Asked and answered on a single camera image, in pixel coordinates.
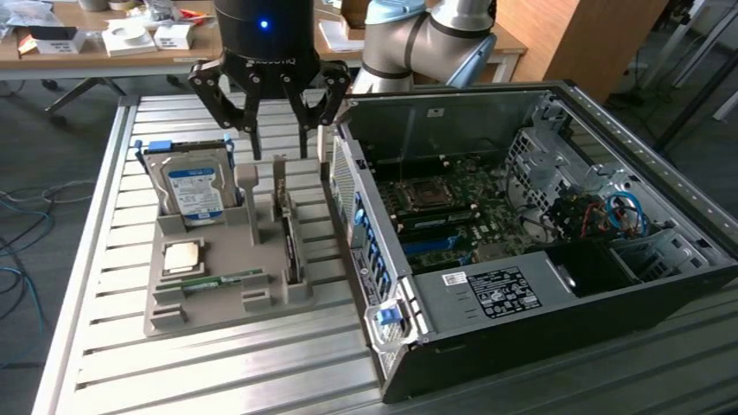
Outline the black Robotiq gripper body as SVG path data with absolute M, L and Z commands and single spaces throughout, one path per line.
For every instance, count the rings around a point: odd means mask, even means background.
M 297 91 L 317 75 L 313 2 L 232 0 L 213 2 L 221 38 L 223 74 L 245 89 L 259 78 L 259 96 L 285 99 L 281 77 Z

